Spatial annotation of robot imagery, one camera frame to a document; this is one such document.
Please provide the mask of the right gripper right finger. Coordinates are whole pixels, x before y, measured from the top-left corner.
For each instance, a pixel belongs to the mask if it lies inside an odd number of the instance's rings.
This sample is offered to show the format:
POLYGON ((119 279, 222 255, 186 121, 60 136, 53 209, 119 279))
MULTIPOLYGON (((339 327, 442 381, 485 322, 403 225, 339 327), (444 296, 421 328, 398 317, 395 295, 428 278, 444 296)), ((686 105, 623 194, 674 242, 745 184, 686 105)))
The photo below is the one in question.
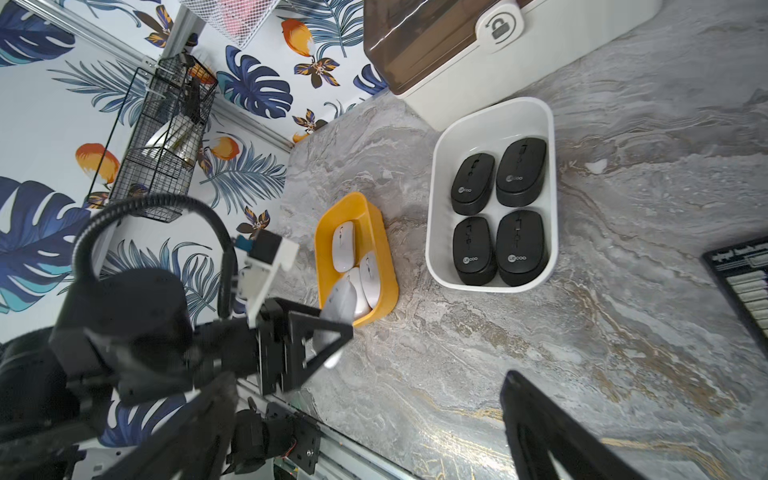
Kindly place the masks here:
POLYGON ((520 479, 641 479, 520 372, 500 392, 507 442, 520 479))

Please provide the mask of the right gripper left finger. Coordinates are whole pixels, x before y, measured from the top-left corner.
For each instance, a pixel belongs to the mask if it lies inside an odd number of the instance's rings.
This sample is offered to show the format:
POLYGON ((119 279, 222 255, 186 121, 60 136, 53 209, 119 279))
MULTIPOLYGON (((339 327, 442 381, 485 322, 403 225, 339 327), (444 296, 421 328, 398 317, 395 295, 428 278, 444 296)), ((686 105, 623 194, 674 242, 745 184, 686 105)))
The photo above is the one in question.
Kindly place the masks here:
POLYGON ((219 375, 102 479, 218 479, 234 435, 238 394, 219 375))

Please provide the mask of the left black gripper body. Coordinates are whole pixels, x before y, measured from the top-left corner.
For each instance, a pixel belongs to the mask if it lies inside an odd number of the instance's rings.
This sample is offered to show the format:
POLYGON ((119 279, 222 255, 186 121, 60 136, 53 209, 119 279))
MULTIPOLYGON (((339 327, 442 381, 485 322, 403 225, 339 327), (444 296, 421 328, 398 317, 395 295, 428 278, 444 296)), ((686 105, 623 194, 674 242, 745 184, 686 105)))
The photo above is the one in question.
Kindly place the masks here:
POLYGON ((259 386, 264 396, 299 389, 330 357, 353 338, 351 324, 326 320, 321 310, 297 302, 269 298, 257 316, 259 386), (336 334, 329 345, 306 353, 316 334, 336 334))

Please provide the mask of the black mouse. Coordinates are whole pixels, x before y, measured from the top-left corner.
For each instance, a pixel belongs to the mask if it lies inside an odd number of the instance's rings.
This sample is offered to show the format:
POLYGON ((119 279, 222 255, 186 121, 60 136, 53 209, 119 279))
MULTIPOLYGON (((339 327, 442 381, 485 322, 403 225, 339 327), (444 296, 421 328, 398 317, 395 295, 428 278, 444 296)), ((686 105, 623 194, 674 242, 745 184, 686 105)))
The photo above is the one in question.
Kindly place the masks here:
POLYGON ((507 147, 496 175, 496 197, 507 207, 525 207, 540 195, 544 184, 547 142, 526 137, 507 147))
POLYGON ((536 279, 549 261, 544 223, 533 210, 505 215, 496 235, 498 273, 510 287, 522 287, 536 279))
POLYGON ((493 186, 495 158, 487 153, 467 157, 461 164, 451 188, 455 213, 473 216, 487 205, 493 186))
POLYGON ((491 232, 485 218, 468 217, 453 231, 453 264, 460 280, 470 286, 489 283, 497 273, 491 232))

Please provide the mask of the white plastic bin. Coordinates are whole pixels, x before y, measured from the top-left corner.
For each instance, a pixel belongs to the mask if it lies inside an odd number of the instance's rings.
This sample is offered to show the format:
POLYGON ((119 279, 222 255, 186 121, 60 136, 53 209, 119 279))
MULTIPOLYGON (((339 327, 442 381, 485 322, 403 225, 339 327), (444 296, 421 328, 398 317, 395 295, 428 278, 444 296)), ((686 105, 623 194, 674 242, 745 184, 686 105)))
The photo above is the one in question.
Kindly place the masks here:
POLYGON ((543 284, 553 273, 559 253, 556 188, 554 117, 542 100, 520 97, 472 113, 450 125, 438 140, 433 153, 432 179, 426 241, 426 262, 432 277, 442 286, 472 292, 522 293, 543 284), (539 197, 525 207, 507 207, 496 197, 496 175, 505 150, 517 140, 536 137, 547 142, 544 184, 539 197), (454 267, 453 231, 468 217, 454 212, 451 188, 462 162, 470 155, 487 153, 495 158, 490 199, 477 215, 487 220, 496 258, 496 235, 501 219, 516 210, 533 210, 544 223, 549 261, 544 271, 529 284, 510 287, 503 282, 497 267, 495 277, 482 286, 464 284, 454 267))

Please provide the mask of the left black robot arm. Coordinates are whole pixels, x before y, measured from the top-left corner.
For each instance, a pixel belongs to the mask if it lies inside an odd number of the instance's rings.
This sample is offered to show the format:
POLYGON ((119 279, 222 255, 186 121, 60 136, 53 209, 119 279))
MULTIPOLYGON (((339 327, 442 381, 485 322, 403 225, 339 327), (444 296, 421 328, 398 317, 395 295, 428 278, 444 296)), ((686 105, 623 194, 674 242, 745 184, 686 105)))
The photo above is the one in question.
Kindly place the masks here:
POLYGON ((193 399, 106 479, 217 479, 244 475, 291 456, 312 471, 317 458, 287 414, 238 406, 236 382, 257 375, 265 395, 302 386, 353 336, 353 325, 267 290, 294 260, 290 243, 263 233, 232 238, 215 211, 179 194, 107 206, 75 240, 74 282, 54 326, 1 351, 1 475, 69 479, 85 459, 84 441, 106 429, 113 396, 127 406, 186 392, 193 399), (179 207, 216 234, 222 261, 218 320, 194 326, 181 280, 161 268, 99 279, 92 251, 120 219, 152 207, 179 207))

